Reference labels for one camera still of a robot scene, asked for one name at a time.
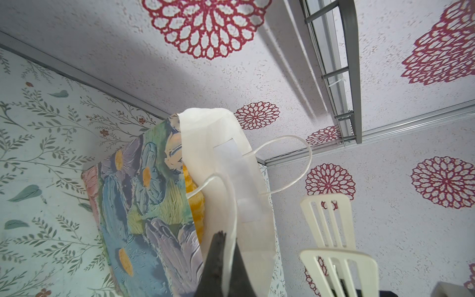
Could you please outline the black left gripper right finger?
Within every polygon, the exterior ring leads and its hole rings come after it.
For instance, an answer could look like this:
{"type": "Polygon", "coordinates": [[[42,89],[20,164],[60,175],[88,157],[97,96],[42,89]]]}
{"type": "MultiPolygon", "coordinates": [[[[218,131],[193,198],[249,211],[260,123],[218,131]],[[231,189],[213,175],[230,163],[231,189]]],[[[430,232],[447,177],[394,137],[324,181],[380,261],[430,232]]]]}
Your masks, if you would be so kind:
{"type": "Polygon", "coordinates": [[[235,253],[233,256],[233,265],[231,271],[230,289],[228,293],[229,297],[256,297],[256,293],[252,288],[249,280],[244,261],[239,250],[239,246],[236,245],[235,253]]]}

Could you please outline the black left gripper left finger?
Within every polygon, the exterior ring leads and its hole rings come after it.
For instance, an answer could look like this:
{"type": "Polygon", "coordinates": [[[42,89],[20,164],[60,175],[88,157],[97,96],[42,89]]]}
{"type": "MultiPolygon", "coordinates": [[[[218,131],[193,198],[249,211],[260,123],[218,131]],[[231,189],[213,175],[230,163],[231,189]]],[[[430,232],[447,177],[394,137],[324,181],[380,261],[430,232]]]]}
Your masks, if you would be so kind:
{"type": "Polygon", "coordinates": [[[221,285],[225,239],[226,234],[223,231],[214,234],[194,297],[223,297],[221,285]]]}

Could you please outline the floral paper bag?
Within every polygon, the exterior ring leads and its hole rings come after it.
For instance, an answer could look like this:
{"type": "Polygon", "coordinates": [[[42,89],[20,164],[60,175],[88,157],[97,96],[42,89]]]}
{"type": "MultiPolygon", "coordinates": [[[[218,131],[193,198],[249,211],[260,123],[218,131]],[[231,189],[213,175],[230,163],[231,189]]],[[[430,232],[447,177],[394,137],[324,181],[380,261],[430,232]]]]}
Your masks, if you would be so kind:
{"type": "Polygon", "coordinates": [[[212,236],[226,234],[223,277],[239,246],[257,297],[270,294],[277,261],[268,189],[236,116],[191,108],[127,143],[82,174],[115,292],[191,297],[212,236]],[[197,189],[187,194],[183,165],[197,189]],[[188,199],[205,197],[199,243],[188,199]]]}

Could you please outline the striped bread roll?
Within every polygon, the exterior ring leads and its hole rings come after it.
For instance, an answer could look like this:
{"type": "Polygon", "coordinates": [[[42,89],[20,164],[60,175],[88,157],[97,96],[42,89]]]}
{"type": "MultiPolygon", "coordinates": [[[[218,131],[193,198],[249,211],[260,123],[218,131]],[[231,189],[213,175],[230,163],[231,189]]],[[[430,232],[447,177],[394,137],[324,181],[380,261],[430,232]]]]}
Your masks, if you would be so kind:
{"type": "MultiPolygon", "coordinates": [[[[186,193],[192,193],[197,189],[197,185],[193,182],[192,177],[185,165],[183,165],[184,182],[186,193]]],[[[188,199],[188,203],[192,212],[192,217],[195,224],[195,229],[199,243],[202,242],[204,235],[204,219],[205,219],[205,197],[201,192],[198,192],[194,196],[188,199]]]]}

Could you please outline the white slotted spatula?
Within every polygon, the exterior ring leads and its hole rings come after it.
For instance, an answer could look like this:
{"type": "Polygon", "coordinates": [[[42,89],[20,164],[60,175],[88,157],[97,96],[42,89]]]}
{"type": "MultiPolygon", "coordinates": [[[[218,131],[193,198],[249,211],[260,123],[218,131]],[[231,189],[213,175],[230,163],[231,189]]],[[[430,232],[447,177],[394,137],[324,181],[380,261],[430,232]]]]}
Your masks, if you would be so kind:
{"type": "Polygon", "coordinates": [[[356,248],[350,198],[306,196],[300,203],[316,248],[300,259],[322,297],[378,297],[377,262],[356,248]]]}

